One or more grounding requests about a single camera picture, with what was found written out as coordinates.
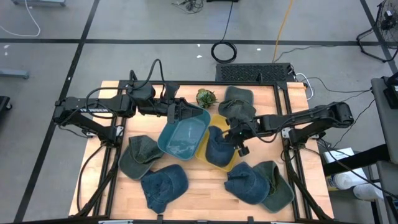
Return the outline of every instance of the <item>yellow cable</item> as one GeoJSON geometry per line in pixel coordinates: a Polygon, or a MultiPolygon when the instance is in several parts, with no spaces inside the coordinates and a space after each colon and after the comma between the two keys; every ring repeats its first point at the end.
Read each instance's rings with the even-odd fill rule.
{"type": "Polygon", "coordinates": [[[275,61],[275,58],[276,58],[276,55],[277,55],[277,52],[278,52],[279,37],[280,37],[280,34],[282,33],[282,29],[285,26],[285,22],[286,22],[287,16],[289,15],[289,12],[290,12],[290,10],[292,8],[292,5],[293,5],[293,0],[290,0],[289,8],[287,9],[287,11],[285,13],[284,21],[282,22],[282,25],[279,28],[278,38],[276,38],[275,50],[274,50],[274,58],[272,59],[272,63],[274,63],[274,61],[275,61]]]}

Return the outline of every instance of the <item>white cable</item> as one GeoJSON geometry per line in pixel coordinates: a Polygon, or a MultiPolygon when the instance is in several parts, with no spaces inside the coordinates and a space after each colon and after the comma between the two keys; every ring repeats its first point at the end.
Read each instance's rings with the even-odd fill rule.
{"type": "Polygon", "coordinates": [[[38,28],[38,30],[39,30],[39,31],[37,32],[36,35],[30,35],[30,34],[15,34],[15,33],[13,33],[13,32],[9,32],[8,30],[6,30],[6,29],[5,29],[3,26],[1,26],[1,25],[0,25],[0,28],[1,28],[2,30],[6,31],[7,33],[11,34],[11,35],[16,35],[16,36],[18,36],[18,37],[38,37],[38,36],[40,35],[41,30],[40,30],[40,27],[39,27],[39,25],[37,24],[36,20],[33,18],[32,14],[30,13],[29,7],[27,7],[27,0],[25,0],[25,6],[26,6],[26,9],[27,9],[27,12],[29,13],[30,17],[32,18],[33,22],[36,24],[36,26],[37,26],[37,28],[38,28]]]}
{"type": "Polygon", "coordinates": [[[307,77],[306,77],[304,74],[302,74],[302,73],[296,73],[296,75],[302,75],[302,76],[304,77],[305,81],[306,81],[307,84],[308,84],[308,87],[310,87],[310,90],[311,90],[311,96],[310,96],[309,98],[307,98],[307,100],[311,100],[311,98],[313,97],[313,90],[312,90],[310,81],[309,81],[309,80],[307,79],[307,77]]]}

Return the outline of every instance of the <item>green succulent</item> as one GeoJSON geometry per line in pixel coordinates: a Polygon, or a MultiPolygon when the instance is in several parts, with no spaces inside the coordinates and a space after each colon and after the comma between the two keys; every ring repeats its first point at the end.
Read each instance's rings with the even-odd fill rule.
{"type": "Polygon", "coordinates": [[[203,88],[198,90],[197,103],[201,108],[209,108],[215,102],[217,102],[217,99],[213,91],[203,88]]]}

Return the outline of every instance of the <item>wooden tabletop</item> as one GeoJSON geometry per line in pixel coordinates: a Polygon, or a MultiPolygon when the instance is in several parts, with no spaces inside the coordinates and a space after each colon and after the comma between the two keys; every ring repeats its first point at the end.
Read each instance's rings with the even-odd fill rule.
{"type": "MultiPolygon", "coordinates": [[[[117,81],[104,81],[102,86],[117,86],[117,81]]],[[[274,91],[271,86],[238,86],[253,91],[254,107],[259,114],[276,114],[276,105],[274,91]]],[[[308,103],[305,96],[305,87],[302,83],[288,83],[289,98],[292,111],[301,111],[308,109],[308,103]]],[[[162,90],[159,85],[154,85],[157,96],[162,90]]],[[[223,101],[227,86],[211,85],[182,85],[177,93],[178,97],[185,97],[189,103],[197,104],[195,96],[197,90],[206,88],[214,91],[218,102],[223,101]]],[[[102,90],[99,93],[100,98],[111,98],[116,94],[116,90],[102,90]]],[[[285,113],[283,93],[280,91],[282,109],[285,113]]],[[[217,113],[218,104],[211,106],[208,111],[211,114],[217,113]]],[[[146,134],[152,139],[157,140],[164,125],[166,117],[157,118],[151,115],[141,115],[137,113],[133,118],[127,120],[122,153],[128,145],[128,138],[146,134]]],[[[95,121],[102,125],[109,125],[109,120],[97,119],[95,121]]],[[[280,159],[282,142],[280,134],[273,143],[265,144],[256,138],[244,142],[249,148],[250,154],[240,157],[241,161],[246,161],[250,166],[254,166],[263,161],[275,161],[283,177],[287,179],[285,163],[280,159]]],[[[85,149],[83,162],[98,148],[100,142],[98,139],[89,139],[85,149]]],[[[307,148],[318,151],[316,141],[309,140],[307,148]]],[[[318,155],[310,151],[301,150],[302,165],[304,169],[307,189],[317,201],[325,213],[333,217],[333,211],[326,187],[325,177],[321,160],[318,155]]],[[[81,186],[81,205],[91,197],[98,186],[101,166],[103,163],[104,149],[98,153],[87,165],[81,186]]],[[[159,159],[151,170],[159,170],[165,166],[179,164],[183,167],[188,176],[189,188],[178,199],[167,205],[163,213],[164,220],[224,220],[224,221],[245,221],[248,216],[254,217],[255,221],[294,221],[293,209],[291,204],[286,206],[278,213],[269,213],[260,205],[249,205],[234,195],[227,192],[224,188],[226,181],[226,172],[217,169],[214,166],[206,164],[197,158],[190,161],[181,161],[168,154],[159,159]]],[[[296,188],[299,204],[300,216],[305,217],[301,194],[296,188]]],[[[104,213],[106,197],[108,190],[103,193],[101,201],[100,214],[104,213]]],[[[76,191],[73,197],[70,214],[75,214],[76,209],[76,191]]],[[[132,180],[124,175],[120,170],[114,192],[114,200],[111,211],[111,218],[114,219],[156,219],[157,214],[147,208],[146,199],[139,181],[132,180]]]]}

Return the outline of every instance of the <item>gray floor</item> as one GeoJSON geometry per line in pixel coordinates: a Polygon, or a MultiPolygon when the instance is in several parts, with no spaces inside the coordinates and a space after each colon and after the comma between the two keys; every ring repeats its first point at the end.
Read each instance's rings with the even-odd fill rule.
{"type": "MultiPolygon", "coordinates": [[[[202,12],[186,15],[170,5],[173,0],[101,0],[89,39],[219,39],[228,18],[228,2],[205,3],[202,12]]],[[[377,0],[367,0],[373,16],[377,0]]],[[[33,6],[41,26],[40,38],[79,39],[93,0],[68,0],[67,7],[33,6]]],[[[288,0],[241,0],[234,5],[227,39],[275,40],[288,0]]],[[[0,2],[0,25],[12,32],[34,34],[36,29],[24,6],[0,2]]],[[[360,1],[296,0],[282,40],[354,40],[370,27],[360,1]]],[[[13,38],[0,30],[0,38],[13,38]]],[[[374,34],[366,40],[376,41],[374,34]]],[[[47,131],[53,105],[60,94],[77,44],[2,44],[0,67],[26,69],[30,79],[0,78],[0,95],[12,98],[14,109],[0,129],[0,223],[12,222],[47,131]]],[[[279,46],[279,53],[294,45],[279,46]]],[[[102,80],[127,79],[130,69],[145,78],[155,58],[160,58],[167,80],[214,80],[216,62],[211,45],[202,44],[85,44],[68,96],[85,96],[102,80]]],[[[270,62],[273,45],[237,45],[235,63],[270,62]]],[[[380,47],[366,47],[383,55],[380,47]]],[[[216,54],[228,57],[220,46],[216,54]]],[[[388,64],[363,55],[359,47],[322,47],[295,51],[280,62],[291,62],[296,72],[320,77],[335,90],[363,90],[370,79],[392,74],[388,64]]],[[[153,80],[159,80],[155,70],[153,80]]],[[[343,100],[350,94],[330,93],[311,80],[315,96],[310,106],[343,100]]],[[[372,100],[365,93],[349,100],[355,117],[372,100]]],[[[326,140],[337,142],[344,130],[331,129],[326,140]]],[[[375,105],[339,143],[363,151],[383,143],[375,105]]],[[[70,202],[83,157],[85,140],[56,129],[25,221],[62,218],[70,202]]],[[[346,222],[372,223],[370,203],[345,194],[331,196],[335,217],[346,222]]]]}

